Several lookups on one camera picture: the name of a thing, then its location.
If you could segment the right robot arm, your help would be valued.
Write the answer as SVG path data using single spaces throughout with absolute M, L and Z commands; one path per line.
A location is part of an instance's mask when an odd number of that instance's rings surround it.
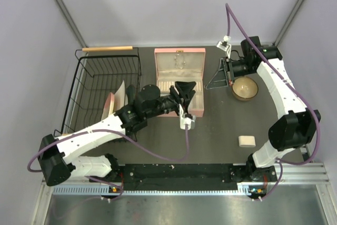
M 276 46 L 263 46 L 258 36 L 252 36 L 241 42 L 243 56 L 232 60 L 229 41 L 230 37 L 225 36 L 217 43 L 225 56 L 205 88 L 233 87 L 239 77 L 256 73 L 264 81 L 277 111 L 277 121 L 269 128 L 268 140 L 249 155 L 244 169 L 231 172 L 235 182 L 257 181 L 271 170 L 276 160 L 311 142 L 321 115 L 318 110 L 311 112 L 304 100 L 292 91 L 292 82 Z

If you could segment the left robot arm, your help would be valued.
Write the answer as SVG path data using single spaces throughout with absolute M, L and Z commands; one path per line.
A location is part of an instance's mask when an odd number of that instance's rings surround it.
M 138 146 L 130 136 L 145 128 L 148 119 L 170 112 L 179 117 L 182 130 L 194 128 L 196 117 L 189 114 L 188 107 L 195 86 L 194 81 L 176 81 L 170 86 L 169 94 L 162 96 L 156 85 L 146 85 L 140 91 L 129 85 L 122 96 L 121 108 L 99 122 L 66 136 L 43 137 L 36 159 L 46 184 L 51 187 L 81 177 L 116 180 L 120 172 L 113 155 L 86 156 L 85 153 L 117 139 Z

